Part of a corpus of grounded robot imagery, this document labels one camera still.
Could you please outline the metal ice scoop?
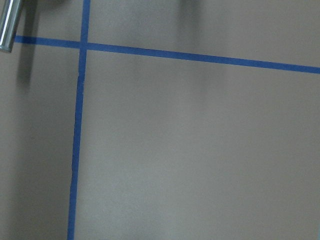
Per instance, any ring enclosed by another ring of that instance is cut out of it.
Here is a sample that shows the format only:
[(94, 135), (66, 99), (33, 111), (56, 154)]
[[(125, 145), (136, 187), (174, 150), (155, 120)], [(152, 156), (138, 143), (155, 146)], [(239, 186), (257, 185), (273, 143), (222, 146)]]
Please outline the metal ice scoop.
[(11, 53), (19, 24), (23, 0), (5, 0), (0, 16), (0, 50)]

